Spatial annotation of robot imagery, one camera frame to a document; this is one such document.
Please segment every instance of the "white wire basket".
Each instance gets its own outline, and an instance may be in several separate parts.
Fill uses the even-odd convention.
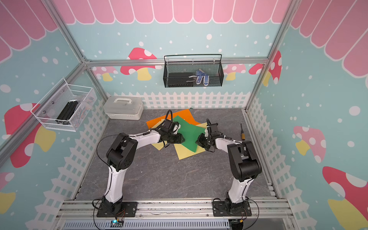
[[[45,102],[42,101],[58,85],[58,90]],[[31,110],[37,120],[48,129],[76,132],[88,112],[93,108],[97,97],[91,87],[71,85],[61,79]],[[77,107],[68,120],[58,119],[69,101],[78,101]]]

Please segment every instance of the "screwdriver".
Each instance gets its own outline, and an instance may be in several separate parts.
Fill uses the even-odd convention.
[[[240,127],[241,127],[241,140],[245,141],[245,135],[244,135],[243,126],[241,126],[241,123],[240,123]]]

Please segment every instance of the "toolbox handle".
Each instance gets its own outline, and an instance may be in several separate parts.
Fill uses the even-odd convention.
[[[127,100],[128,101],[128,104],[131,104],[132,103],[132,99],[130,99],[130,98],[116,98],[115,100],[114,100],[114,103],[116,103],[117,101],[119,101],[119,100]]]

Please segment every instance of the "wall-mounted basket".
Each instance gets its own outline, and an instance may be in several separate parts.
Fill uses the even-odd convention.
[[[163,82],[165,87],[222,86],[224,72],[221,54],[166,55]]]
[[[50,92],[58,90],[45,102]],[[61,79],[31,110],[31,113],[48,129],[76,132],[97,97],[91,87],[71,85]]]

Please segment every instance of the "mounting plate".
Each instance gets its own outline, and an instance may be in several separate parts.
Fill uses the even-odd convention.
[[[237,216],[243,215],[244,217],[252,216],[252,211],[250,209],[248,201],[244,201],[241,208],[232,210],[231,213],[234,215],[230,215],[228,211],[226,210],[225,201],[213,201],[212,206],[213,206],[213,216],[234,216],[234,215],[237,215]]]
[[[125,207],[125,214],[122,212],[117,217],[135,217],[135,212],[137,211],[137,202],[122,202],[121,206]],[[100,210],[97,212],[97,217],[115,217],[111,214],[109,214],[108,210],[105,208],[104,205],[100,204]]]

